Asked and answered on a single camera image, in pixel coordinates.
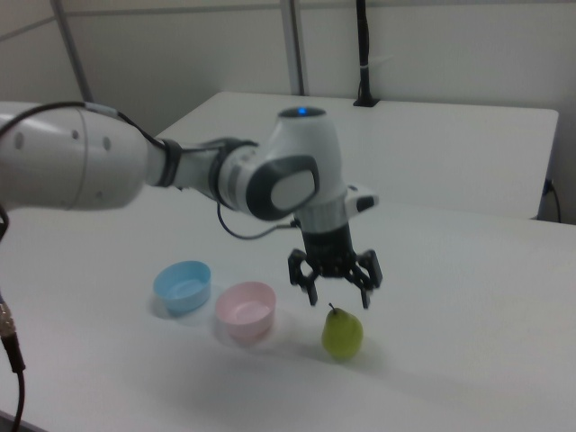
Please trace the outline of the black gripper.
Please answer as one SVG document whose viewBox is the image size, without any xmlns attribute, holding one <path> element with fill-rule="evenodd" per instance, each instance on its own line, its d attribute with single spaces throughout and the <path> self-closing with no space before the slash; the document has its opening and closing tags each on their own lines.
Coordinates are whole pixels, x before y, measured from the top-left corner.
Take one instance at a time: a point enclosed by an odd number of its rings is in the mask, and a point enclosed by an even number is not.
<svg viewBox="0 0 576 432">
<path fill-rule="evenodd" d="M 376 252 L 368 249 L 360 255 L 353 250 L 349 224 L 322 233 L 302 233 L 305 252 L 294 249 L 288 257 L 288 271 L 291 285 L 298 285 L 308 295 L 311 306 L 318 301 L 316 279 L 338 278 L 351 280 L 360 290 L 365 310 L 369 309 L 370 297 L 379 289 L 383 271 Z M 310 268 L 308 274 L 302 266 Z"/>
</svg>

